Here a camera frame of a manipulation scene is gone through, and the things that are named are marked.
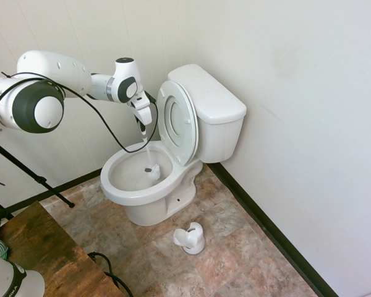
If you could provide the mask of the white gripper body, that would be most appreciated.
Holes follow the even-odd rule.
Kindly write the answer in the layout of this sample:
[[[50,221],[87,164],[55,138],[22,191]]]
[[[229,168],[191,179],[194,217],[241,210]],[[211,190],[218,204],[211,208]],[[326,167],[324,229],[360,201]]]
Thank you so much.
[[[133,114],[140,114],[140,119],[143,124],[152,123],[150,100],[148,99],[144,90],[133,96],[131,100],[127,102],[127,106],[130,108]]]

